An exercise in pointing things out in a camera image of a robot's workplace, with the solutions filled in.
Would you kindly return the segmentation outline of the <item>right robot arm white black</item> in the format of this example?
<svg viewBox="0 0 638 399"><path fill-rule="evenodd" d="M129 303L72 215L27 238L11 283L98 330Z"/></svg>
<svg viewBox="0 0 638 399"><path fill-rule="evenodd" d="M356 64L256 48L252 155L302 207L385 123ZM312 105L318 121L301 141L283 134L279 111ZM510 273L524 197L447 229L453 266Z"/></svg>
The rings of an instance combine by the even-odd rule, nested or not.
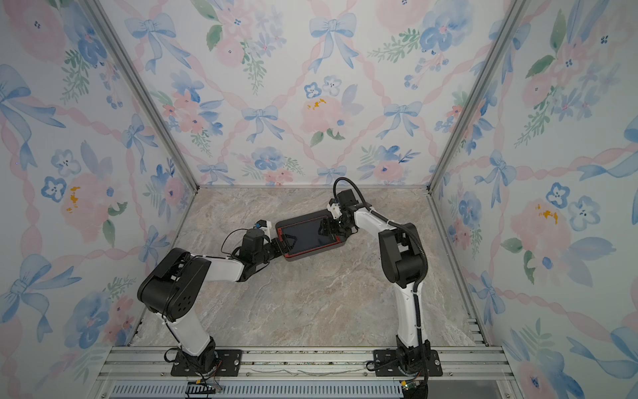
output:
<svg viewBox="0 0 638 399"><path fill-rule="evenodd" d="M400 224L368 204L340 204L332 199L327 206L330 220L323 225L331 233L348 237L363 230L378 241L380 264L386 279L393 284L398 328L396 357L407 375L430 375L430 341L424 327L422 283L429 266L418 232L413 224Z"/></svg>

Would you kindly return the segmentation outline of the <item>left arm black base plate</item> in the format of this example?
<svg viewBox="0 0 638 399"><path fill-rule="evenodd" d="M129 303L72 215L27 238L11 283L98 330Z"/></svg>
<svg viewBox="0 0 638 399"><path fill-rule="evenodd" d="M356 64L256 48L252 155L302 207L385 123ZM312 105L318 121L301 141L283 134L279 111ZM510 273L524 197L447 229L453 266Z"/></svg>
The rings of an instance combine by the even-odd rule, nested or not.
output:
<svg viewBox="0 0 638 399"><path fill-rule="evenodd" d="M199 357L177 352L170 375L172 377L237 377L243 352L239 349L214 349L204 351Z"/></svg>

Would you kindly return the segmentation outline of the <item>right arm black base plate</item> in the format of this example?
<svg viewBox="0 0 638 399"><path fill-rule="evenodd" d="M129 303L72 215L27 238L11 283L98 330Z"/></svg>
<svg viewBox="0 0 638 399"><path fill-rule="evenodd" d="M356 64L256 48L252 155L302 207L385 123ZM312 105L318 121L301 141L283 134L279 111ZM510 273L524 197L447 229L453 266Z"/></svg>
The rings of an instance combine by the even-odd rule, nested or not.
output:
<svg viewBox="0 0 638 399"><path fill-rule="evenodd" d="M416 350L405 352L398 348L377 349L372 352L373 359L366 368L377 377L442 377L444 372L438 352L434 349L422 353Z"/></svg>

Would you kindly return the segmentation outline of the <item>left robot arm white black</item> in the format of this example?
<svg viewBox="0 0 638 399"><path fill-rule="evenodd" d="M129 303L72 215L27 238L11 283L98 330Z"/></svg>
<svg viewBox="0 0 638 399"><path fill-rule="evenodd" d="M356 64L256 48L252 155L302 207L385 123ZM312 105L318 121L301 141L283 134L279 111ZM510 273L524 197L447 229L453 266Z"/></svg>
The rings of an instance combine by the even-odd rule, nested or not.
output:
<svg viewBox="0 0 638 399"><path fill-rule="evenodd" d="M241 246L223 256L171 249L138 289L140 302L160 317L177 342L176 361L191 372L208 376L220 361L212 336L205 331L194 304L205 282L247 281L269 263L287 254L283 239L264 229L244 231Z"/></svg>

